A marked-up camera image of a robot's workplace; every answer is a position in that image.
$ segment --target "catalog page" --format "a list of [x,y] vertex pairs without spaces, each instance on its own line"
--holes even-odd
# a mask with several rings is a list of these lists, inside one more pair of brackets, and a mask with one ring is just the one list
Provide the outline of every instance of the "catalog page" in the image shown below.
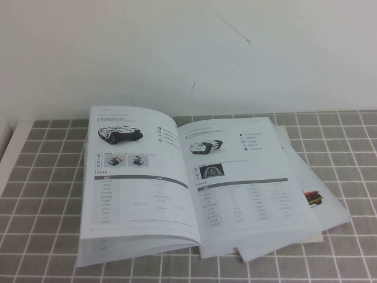
[[268,118],[178,131],[202,243],[317,226]]
[[93,107],[81,239],[170,235],[200,241],[177,126],[138,107]]

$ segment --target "gray tiled surface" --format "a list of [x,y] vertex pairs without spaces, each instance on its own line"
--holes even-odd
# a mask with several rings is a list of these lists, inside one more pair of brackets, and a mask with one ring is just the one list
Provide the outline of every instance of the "gray tiled surface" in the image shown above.
[[36,121],[0,198],[0,283],[377,282],[376,111],[266,116],[352,214],[324,243],[294,244],[247,264],[197,248],[75,268],[87,120]]

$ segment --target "white wall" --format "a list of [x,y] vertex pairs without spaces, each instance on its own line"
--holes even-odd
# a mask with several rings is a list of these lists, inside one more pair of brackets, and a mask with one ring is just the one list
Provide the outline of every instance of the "white wall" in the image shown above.
[[377,108],[376,13],[375,0],[3,0],[0,118]]

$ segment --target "tracked robot vehicle image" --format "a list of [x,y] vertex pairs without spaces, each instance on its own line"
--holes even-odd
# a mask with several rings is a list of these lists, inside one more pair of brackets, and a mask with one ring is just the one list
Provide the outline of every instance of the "tracked robot vehicle image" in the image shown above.
[[209,154],[214,149],[221,148],[223,142],[221,140],[205,140],[202,143],[194,143],[190,146],[193,154]]
[[98,135],[109,144],[117,144],[123,140],[140,140],[143,134],[138,128],[116,126],[100,128]]

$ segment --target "gray tile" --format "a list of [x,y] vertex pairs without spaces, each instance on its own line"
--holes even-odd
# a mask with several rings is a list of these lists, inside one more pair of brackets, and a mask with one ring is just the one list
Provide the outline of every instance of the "gray tile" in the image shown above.
[[81,155],[78,153],[61,154],[57,163],[57,167],[77,167]]
[[301,137],[303,139],[322,139],[320,127],[300,127]]
[[42,283],[43,277],[17,277],[15,283]]
[[57,154],[39,154],[34,167],[54,167],[57,162]]
[[173,117],[173,120],[176,122],[177,127],[189,124],[193,121],[192,116],[177,116]]
[[65,141],[62,153],[81,153],[84,147],[84,141]]
[[331,236],[331,243],[334,255],[361,255],[356,237],[353,236]]
[[76,168],[55,168],[52,174],[52,182],[72,182]]
[[31,129],[27,140],[43,140],[45,133],[45,129]]
[[135,277],[152,277],[159,276],[160,274],[160,256],[147,255],[134,259],[134,272]]
[[275,258],[261,257],[249,261],[250,278],[277,278]]
[[76,267],[75,276],[101,276],[103,264]]
[[373,145],[374,151],[377,151],[377,139],[371,139],[371,143]]
[[67,133],[67,140],[85,140],[88,129],[69,129]]
[[291,140],[290,144],[296,152],[304,152],[301,140]]
[[334,166],[356,166],[352,153],[337,152],[330,155]]
[[29,235],[5,235],[0,247],[1,253],[22,254],[28,242]]
[[377,198],[377,183],[365,182],[366,189],[369,192],[371,198]]
[[89,126],[89,120],[72,120],[71,128],[87,128]]
[[340,187],[338,183],[328,183],[325,182],[326,187],[330,190],[330,192],[336,197],[336,198],[342,198],[342,192],[340,191]]
[[322,243],[304,243],[305,255],[332,255],[329,237],[323,237]]
[[16,274],[22,255],[0,255],[0,274]]
[[101,278],[73,278],[72,283],[101,283]]
[[327,148],[323,140],[304,140],[306,152],[326,152]]
[[301,139],[300,137],[300,132],[298,127],[286,127],[289,138],[292,140],[296,139],[299,140]]
[[33,128],[48,128],[49,120],[37,120],[34,121]]
[[278,249],[276,255],[303,255],[302,245],[294,243],[284,248]]
[[247,278],[247,263],[238,256],[221,256],[220,276],[225,278]]
[[359,237],[359,242],[364,255],[377,255],[377,236]]
[[191,257],[191,277],[217,277],[217,258]]
[[214,119],[232,119],[233,115],[214,115]]
[[52,168],[32,168],[29,182],[48,182],[52,173]]
[[354,235],[352,223],[346,222],[343,224],[340,224],[334,228],[329,229],[330,235]]
[[11,175],[9,176],[8,181],[14,182],[19,181],[23,182],[26,181],[26,178],[28,177],[30,168],[24,168],[24,167],[14,167],[12,169]]
[[76,256],[52,255],[47,267],[47,275],[71,276],[76,263]]
[[81,215],[81,199],[69,199],[64,214]]
[[360,167],[360,172],[363,175],[364,181],[377,181],[377,174],[375,167]]
[[374,215],[373,207],[369,199],[347,199],[349,213],[355,215]]
[[334,168],[332,167],[313,167],[312,170],[321,181],[336,181]]
[[70,193],[70,183],[54,183],[48,184],[46,198],[66,198]]
[[339,116],[344,126],[362,125],[359,113],[339,113]]
[[239,118],[253,118],[254,114],[235,114],[235,115],[233,115],[233,117],[236,118],[236,119],[239,119]]
[[62,215],[65,199],[44,199],[40,214],[42,215]]
[[274,114],[255,114],[254,115],[255,118],[258,118],[258,117],[268,117],[270,119],[270,121],[276,125],[276,122],[275,122],[275,115]]
[[310,166],[331,166],[331,160],[328,153],[307,153],[307,159]]
[[131,275],[132,259],[105,263],[104,276],[126,277]]
[[188,256],[164,256],[162,266],[164,277],[188,277],[189,257]]
[[75,182],[82,182],[84,180],[84,168],[78,168],[75,176]]
[[346,182],[340,183],[345,198],[366,198],[366,193],[363,183]]
[[188,255],[190,253],[190,248],[176,249],[173,251],[164,252],[165,255]]
[[377,125],[377,114],[376,113],[361,113],[364,125]]
[[24,183],[7,183],[4,191],[2,192],[3,198],[18,198],[21,194]]
[[22,198],[43,198],[47,188],[47,183],[26,183]]
[[49,125],[50,128],[68,128],[70,126],[69,120],[53,120]]
[[359,166],[377,166],[377,157],[375,153],[355,152],[353,155]]
[[362,258],[336,258],[341,278],[367,278]]
[[8,233],[30,233],[35,216],[13,216]]
[[67,129],[49,129],[45,136],[45,140],[64,140]]
[[276,125],[297,126],[295,114],[276,114]]
[[21,153],[36,153],[41,146],[40,141],[26,141],[24,147],[21,150]]
[[15,166],[31,167],[35,159],[35,154],[21,153],[18,156]]
[[340,126],[337,113],[319,113],[318,117],[322,126]]
[[6,227],[8,227],[8,223],[10,219],[11,219],[10,215],[0,215],[0,233],[5,232]]
[[60,216],[38,216],[33,233],[56,233]]
[[203,115],[203,116],[194,116],[193,122],[203,121],[203,120],[212,120],[212,115]]
[[347,140],[326,140],[330,152],[349,152]]
[[377,138],[377,127],[376,126],[366,126],[365,129],[366,129],[366,132],[368,133],[368,136],[371,139]]
[[61,222],[59,233],[79,233],[80,216],[64,216]]
[[54,240],[55,235],[31,235],[26,253],[49,254]]
[[311,278],[337,278],[335,261],[333,258],[307,258],[307,266]]
[[12,214],[17,199],[0,199],[0,214]]
[[41,206],[41,202],[42,199],[20,199],[14,214],[36,215]]
[[41,150],[41,153],[59,153],[61,146],[63,145],[62,141],[44,141]]
[[335,170],[340,181],[361,181],[357,167],[337,167]]
[[278,258],[281,278],[307,278],[304,258]]
[[348,139],[364,139],[367,138],[364,127],[344,127],[344,132]]
[[58,235],[53,254],[77,254],[78,235]]
[[377,220],[375,217],[354,217],[352,222],[358,235],[377,234]]
[[342,127],[322,127],[325,139],[345,139]]
[[20,275],[44,275],[48,255],[25,255],[19,268]]
[[82,183],[73,183],[70,198],[81,198],[82,186]]
[[349,140],[353,152],[372,152],[373,147],[369,140]]
[[297,120],[300,126],[317,126],[317,114],[297,114]]

